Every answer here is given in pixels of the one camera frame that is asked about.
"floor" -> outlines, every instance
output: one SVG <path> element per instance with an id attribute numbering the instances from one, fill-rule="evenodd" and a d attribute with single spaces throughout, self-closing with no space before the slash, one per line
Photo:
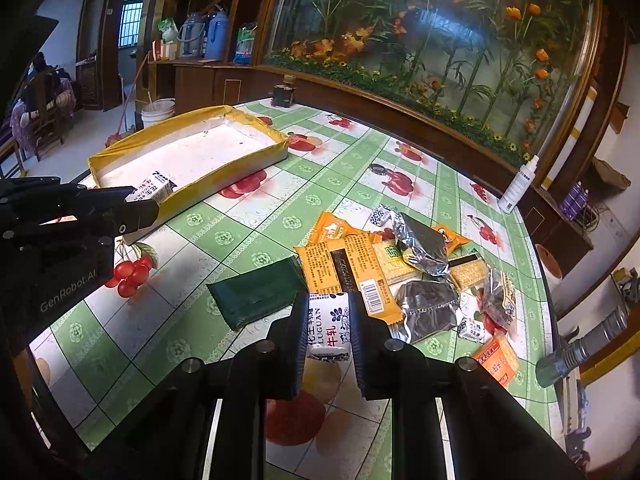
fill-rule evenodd
<path id="1" fill-rule="evenodd" d="M 52 394 L 87 446 L 94 449 L 183 359 L 232 357 L 265 337 L 271 321 L 289 312 L 284 308 L 233 332 L 206 283 L 290 256 L 294 246 L 306 243 L 322 211 L 332 211 L 354 228 L 379 230 L 369 216 L 380 203 L 429 226 L 446 224 L 472 240 L 456 254 L 476 250 L 511 277 L 518 325 L 511 343 L 520 369 L 507 389 L 561 442 L 556 393 L 542 388 L 534 373 L 534 364 L 552 350 L 551 325 L 540 268 L 517 210 L 503 215 L 496 197 L 478 184 L 362 124 L 300 105 L 274 108 L 269 100 L 238 108 L 271 117 L 273 126 L 290 136 L 289 156 L 254 175 L 259 189 L 244 192 L 234 185 L 226 196 L 212 195 L 146 237 L 158 253 L 159 269 L 135 296 L 125 300 L 102 287 L 31 345 L 35 357 L 49 365 Z M 95 121 L 103 132 L 108 130 L 104 122 Z M 472 315 L 473 298 L 461 303 Z M 480 344 L 453 329 L 416 346 L 428 357 L 452 362 Z M 390 478 L 390 405 L 362 399 L 351 362 L 340 370 L 340 385 L 325 403 L 327 416 L 318 435 L 295 447 L 267 443 L 268 478 Z M 446 414 L 440 410 L 440 415 L 452 479 Z"/>
<path id="2" fill-rule="evenodd" d="M 123 106 L 112 108 L 108 112 L 99 110 L 79 110 L 75 117 L 65 124 L 64 144 L 59 142 L 46 146 L 41 153 L 40 162 L 34 155 L 24 161 L 27 176 L 59 176 L 61 181 L 69 182 L 87 169 L 89 156 L 104 149 L 104 142 L 118 128 Z M 127 105 L 127 125 L 134 123 L 134 103 Z M 2 168 L 15 164 L 15 156 L 2 162 Z"/>

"orange snack package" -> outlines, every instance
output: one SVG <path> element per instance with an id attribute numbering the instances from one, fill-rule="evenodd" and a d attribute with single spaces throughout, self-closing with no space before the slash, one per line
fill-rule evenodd
<path id="1" fill-rule="evenodd" d="M 502 386 L 506 386 L 520 368 L 516 352 L 501 333 L 495 333 L 472 357 Z"/>
<path id="2" fill-rule="evenodd" d="M 444 248 L 447 254 L 451 254 L 458 246 L 468 244 L 471 240 L 459 235 L 444 224 L 434 225 L 431 229 L 439 232 L 444 238 Z"/>
<path id="3" fill-rule="evenodd" d="M 312 227 L 308 243 L 319 244 L 326 240 L 335 240 L 348 235 L 357 235 L 361 233 L 367 233 L 371 243 L 376 243 L 382 240 L 380 235 L 353 228 L 347 221 L 325 211 L 320 213 L 316 224 Z"/>
<path id="4" fill-rule="evenodd" d="M 360 291 L 367 313 L 391 325 L 402 321 L 402 310 L 389 290 L 369 234 L 348 235 L 295 250 L 311 294 Z"/>

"barcode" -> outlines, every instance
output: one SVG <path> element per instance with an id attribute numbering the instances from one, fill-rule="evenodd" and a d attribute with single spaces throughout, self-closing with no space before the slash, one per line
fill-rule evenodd
<path id="1" fill-rule="evenodd" d="M 382 305 L 382 300 L 378 294 L 376 288 L 376 280 L 367 280 L 366 282 L 360 282 L 360 291 L 362 293 L 362 299 L 367 307 L 367 313 L 377 314 L 382 312 L 385 308 Z"/>

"window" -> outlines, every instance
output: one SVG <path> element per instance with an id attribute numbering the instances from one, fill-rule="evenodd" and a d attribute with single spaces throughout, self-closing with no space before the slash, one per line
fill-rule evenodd
<path id="1" fill-rule="evenodd" d="M 138 41 L 140 15 L 144 0 L 124 0 L 120 21 L 120 41 L 118 46 L 134 46 Z"/>

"blue thermos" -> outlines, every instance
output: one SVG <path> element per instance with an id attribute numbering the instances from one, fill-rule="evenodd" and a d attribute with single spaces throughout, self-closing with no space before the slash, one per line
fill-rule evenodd
<path id="1" fill-rule="evenodd" d="M 207 31 L 205 59 L 221 60 L 225 49 L 226 27 L 229 18 L 223 10 L 212 15 Z"/>

